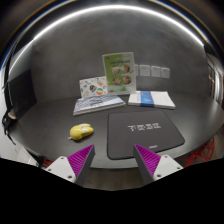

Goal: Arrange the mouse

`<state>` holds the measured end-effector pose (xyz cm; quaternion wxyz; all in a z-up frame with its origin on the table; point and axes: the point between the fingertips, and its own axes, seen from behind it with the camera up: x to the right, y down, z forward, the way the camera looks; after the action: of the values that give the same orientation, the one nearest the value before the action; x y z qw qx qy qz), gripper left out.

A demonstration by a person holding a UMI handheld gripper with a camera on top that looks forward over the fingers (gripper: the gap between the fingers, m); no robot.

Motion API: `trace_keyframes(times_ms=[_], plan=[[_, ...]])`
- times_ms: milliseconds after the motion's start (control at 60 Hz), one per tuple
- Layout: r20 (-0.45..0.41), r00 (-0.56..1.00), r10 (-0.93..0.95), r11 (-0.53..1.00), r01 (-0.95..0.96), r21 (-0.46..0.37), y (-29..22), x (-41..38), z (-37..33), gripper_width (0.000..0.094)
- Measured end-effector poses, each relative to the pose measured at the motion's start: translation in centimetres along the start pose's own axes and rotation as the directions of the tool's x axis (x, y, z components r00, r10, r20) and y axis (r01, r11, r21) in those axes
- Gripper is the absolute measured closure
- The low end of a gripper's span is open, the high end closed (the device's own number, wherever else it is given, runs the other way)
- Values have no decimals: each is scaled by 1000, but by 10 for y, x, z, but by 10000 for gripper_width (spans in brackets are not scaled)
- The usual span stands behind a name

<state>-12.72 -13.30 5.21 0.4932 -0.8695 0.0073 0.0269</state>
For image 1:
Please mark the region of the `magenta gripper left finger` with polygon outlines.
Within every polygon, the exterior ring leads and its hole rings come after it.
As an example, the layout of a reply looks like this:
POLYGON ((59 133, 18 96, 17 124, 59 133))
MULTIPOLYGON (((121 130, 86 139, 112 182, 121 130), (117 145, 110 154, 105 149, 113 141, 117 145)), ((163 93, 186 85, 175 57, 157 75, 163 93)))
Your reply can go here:
POLYGON ((95 148, 90 145, 69 157, 60 156, 46 168, 46 171, 83 186, 94 156, 95 148))

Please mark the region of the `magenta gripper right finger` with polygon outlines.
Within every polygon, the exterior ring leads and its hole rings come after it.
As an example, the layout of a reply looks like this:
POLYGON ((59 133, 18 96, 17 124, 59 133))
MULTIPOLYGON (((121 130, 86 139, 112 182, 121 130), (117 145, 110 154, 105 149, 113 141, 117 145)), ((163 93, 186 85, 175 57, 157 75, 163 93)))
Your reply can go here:
POLYGON ((182 166, 169 155, 160 156, 137 144, 133 147, 133 155, 145 185, 182 169, 182 166))

